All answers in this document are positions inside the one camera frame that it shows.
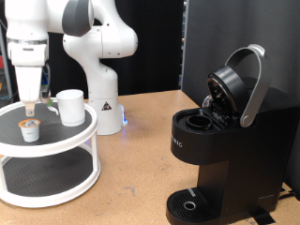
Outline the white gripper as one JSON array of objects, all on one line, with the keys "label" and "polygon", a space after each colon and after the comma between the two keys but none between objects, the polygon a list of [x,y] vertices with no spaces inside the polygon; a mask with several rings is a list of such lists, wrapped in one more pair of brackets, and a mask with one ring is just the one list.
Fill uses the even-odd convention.
[{"label": "white gripper", "polygon": [[25,104],[25,114],[35,115],[35,102],[38,101],[41,86],[42,67],[15,67],[21,102]]}]

